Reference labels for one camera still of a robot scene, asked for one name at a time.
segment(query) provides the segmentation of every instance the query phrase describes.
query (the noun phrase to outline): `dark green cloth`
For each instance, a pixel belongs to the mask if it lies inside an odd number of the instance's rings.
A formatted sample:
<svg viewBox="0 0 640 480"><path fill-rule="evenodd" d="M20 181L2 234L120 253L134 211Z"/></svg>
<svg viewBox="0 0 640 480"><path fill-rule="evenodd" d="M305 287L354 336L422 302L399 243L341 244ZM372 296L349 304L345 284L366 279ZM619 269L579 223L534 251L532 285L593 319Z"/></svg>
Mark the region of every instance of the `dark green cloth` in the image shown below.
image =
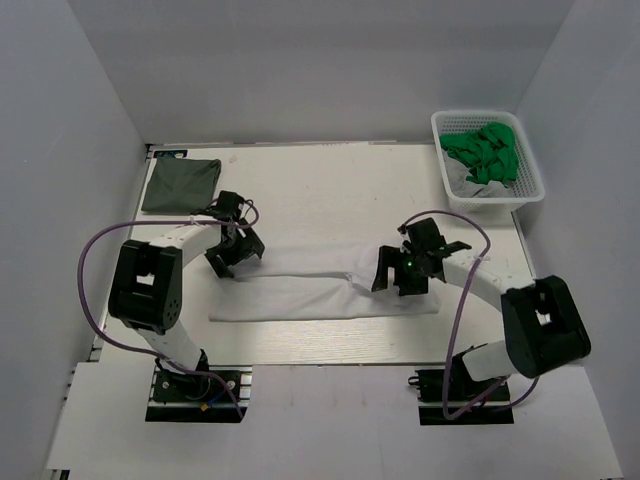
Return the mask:
<svg viewBox="0 0 640 480"><path fill-rule="evenodd" d="M142 202L142 211L187 215L211 203L222 162L159 157Z"/></svg>
<svg viewBox="0 0 640 480"><path fill-rule="evenodd" d="M440 136L440 145L451 158L469 169L467 180L486 185L490 180L503 184L518 177L516 139L511 127L487 123L480 130Z"/></svg>

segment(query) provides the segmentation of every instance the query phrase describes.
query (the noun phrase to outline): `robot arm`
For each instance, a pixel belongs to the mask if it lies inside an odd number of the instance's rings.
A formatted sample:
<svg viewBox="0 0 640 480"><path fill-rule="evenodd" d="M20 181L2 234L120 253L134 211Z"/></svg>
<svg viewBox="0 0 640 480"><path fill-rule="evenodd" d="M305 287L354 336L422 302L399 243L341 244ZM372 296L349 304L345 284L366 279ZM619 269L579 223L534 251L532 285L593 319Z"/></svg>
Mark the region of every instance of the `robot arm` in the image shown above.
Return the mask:
<svg viewBox="0 0 640 480"><path fill-rule="evenodd" d="M192 225L175 228L151 242L128 240L120 250L109 314L136 330L153 350L186 369L208 369L208 362L180 321L182 270L205 254L219 276L233 276L230 265L254 254L261 258L264 252L264 244L251 228L198 221L214 218L246 225L241 218L244 203L235 193L220 192L215 205L198 212Z"/></svg>
<svg viewBox="0 0 640 480"><path fill-rule="evenodd" d="M389 269L394 270L393 284L399 287L400 295L427 293L432 278L459 287L465 285L474 258L451 255L469 249L468 245L447 244L431 218L399 230L408 238L400 249L380 247L372 291L387 288ZM491 271L481 264L470 293L502 313L505 340L456 355L454 366L464 370L463 378L480 382L516 372L535 378L591 351L569 289L556 276L534 280Z"/></svg>

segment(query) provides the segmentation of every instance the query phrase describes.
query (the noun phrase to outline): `white plastic basket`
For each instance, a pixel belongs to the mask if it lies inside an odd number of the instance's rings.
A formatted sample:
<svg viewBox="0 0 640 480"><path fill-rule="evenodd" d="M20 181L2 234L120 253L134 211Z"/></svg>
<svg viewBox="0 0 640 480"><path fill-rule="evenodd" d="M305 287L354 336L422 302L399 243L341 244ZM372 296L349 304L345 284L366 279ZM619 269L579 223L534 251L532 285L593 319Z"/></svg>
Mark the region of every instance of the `white plastic basket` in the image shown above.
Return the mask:
<svg viewBox="0 0 640 480"><path fill-rule="evenodd" d="M445 160L440 146L440 135L445 133L464 133L479 130L489 122L500 122L509 125L516 137L516 154L519 159L518 178L510 191L513 197L500 198L464 198L451 191ZM444 188L449 197L449 208L454 212L494 211L498 208L510 211L520 208L525 203L539 202L544 198L544 186L540 178L538 166L531 153L527 137L518 119L508 112L491 110L447 110L436 112L431 116L433 137L440 162L440 171Z"/></svg>

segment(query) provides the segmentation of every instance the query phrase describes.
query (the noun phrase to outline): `white tabletop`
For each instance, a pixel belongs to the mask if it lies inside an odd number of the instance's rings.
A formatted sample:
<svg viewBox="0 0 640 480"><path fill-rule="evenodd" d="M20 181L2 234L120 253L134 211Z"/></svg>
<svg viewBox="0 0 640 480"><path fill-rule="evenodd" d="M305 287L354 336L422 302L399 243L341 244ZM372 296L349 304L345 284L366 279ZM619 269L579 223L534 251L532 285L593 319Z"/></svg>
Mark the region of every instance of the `white tabletop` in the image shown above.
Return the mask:
<svg viewBox="0 0 640 480"><path fill-rule="evenodd" d="M47 467L78 480L600 480L621 475L584 369L513 425L421 426L409 366L258 366L240 424L145 422L153 359L80 364ZM529 380L509 380L514 396Z"/></svg>
<svg viewBox="0 0 640 480"><path fill-rule="evenodd" d="M409 216L445 208L435 147L431 145L328 144L189 148L188 158L220 159L218 190L252 198L261 219L255 230L269 247L304 242L370 241L393 234ZM155 160L151 160L147 180ZM159 218L140 211L137 219ZM477 220L493 248L491 262L516 274L529 272L510 214ZM463 222L437 218L447 241L479 251L480 235ZM171 227L136 227L132 238L150 240ZM203 279L211 267L200 257L184 273L182 321L213 364L332 364L442 362L460 289L432 282L443 299L438 314L337 321L213 323L211 292ZM109 334L144 346L135 332L107 319ZM465 308L458 349L503 337L495 310L476 298ZM139 361L135 354L105 346L101 361Z"/></svg>
<svg viewBox="0 0 640 480"><path fill-rule="evenodd" d="M431 146L329 145L189 150L220 158L219 188L251 197L267 246L290 238L368 240L410 215L445 206ZM137 218L147 218L138 214ZM479 235L438 219L448 241L476 250ZM483 219L492 262L514 273L527 263L510 216ZM137 228L150 239L163 228ZM460 290L443 286L437 315L343 321L212 323L198 259L185 272L183 321L219 364L442 362ZM114 319L109 333L143 345ZM502 337L496 311L471 299L459 349ZM239 425L147 423L153 359L109 346L80 364L64 407L50 469L71 479L593 479L620 476L606 426L582 367L545 375L513 425L420 426L417 394L400 366L257 366ZM529 381L509 380L518 396Z"/></svg>

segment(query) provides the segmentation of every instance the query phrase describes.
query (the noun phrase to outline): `white towel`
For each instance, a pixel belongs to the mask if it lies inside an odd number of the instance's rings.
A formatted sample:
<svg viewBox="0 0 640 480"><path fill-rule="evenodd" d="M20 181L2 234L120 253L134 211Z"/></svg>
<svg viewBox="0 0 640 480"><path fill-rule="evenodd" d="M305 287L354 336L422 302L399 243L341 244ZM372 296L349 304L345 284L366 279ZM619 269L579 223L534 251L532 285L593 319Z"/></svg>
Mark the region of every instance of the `white towel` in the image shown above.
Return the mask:
<svg viewBox="0 0 640 480"><path fill-rule="evenodd" d="M330 320L437 313L440 299L400 297L397 289L372 293L380 245L344 244L267 248L260 261L233 267L234 279L219 279L220 302L209 314L217 322Z"/></svg>

